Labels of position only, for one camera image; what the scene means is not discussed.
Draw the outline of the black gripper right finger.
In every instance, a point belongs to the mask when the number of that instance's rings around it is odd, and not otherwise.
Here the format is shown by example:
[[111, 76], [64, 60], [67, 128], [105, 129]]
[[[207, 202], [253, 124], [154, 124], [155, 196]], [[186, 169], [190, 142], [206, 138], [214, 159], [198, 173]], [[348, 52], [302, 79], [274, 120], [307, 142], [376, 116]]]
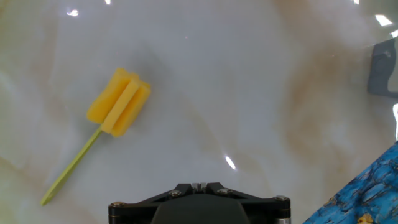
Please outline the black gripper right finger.
[[260, 198], [227, 188], [219, 182], [201, 183], [201, 193], [237, 202], [249, 223], [291, 224], [290, 199], [286, 196]]

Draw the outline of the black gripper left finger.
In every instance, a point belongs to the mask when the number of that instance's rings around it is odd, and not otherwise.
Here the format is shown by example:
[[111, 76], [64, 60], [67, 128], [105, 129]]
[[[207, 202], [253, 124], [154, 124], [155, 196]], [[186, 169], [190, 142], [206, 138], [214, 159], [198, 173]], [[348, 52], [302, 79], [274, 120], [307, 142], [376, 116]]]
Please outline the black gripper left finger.
[[197, 184], [178, 184], [172, 190], [138, 203], [113, 202], [108, 205], [108, 223], [129, 223], [140, 218], [152, 218], [162, 203], [194, 194], [196, 191]]

